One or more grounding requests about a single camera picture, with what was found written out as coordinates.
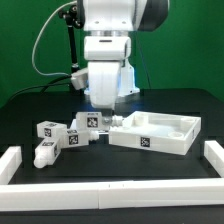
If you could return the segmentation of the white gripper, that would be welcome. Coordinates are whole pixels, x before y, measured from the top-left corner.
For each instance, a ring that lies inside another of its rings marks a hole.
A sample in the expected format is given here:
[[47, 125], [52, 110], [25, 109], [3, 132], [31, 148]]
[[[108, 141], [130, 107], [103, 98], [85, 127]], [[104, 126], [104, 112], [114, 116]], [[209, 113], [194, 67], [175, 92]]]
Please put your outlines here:
[[89, 62], [90, 101], [94, 108], [113, 109], [118, 94], [118, 62]]

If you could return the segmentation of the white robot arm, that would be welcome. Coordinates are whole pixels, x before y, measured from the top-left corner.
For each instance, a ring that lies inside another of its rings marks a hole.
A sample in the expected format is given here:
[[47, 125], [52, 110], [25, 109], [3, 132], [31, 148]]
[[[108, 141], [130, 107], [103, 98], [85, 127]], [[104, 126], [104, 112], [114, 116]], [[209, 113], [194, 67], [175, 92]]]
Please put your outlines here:
[[133, 31], [156, 30], [169, 12], [169, 0], [77, 0], [84, 23], [84, 58], [93, 107], [110, 109], [119, 97], [136, 93], [129, 63]]

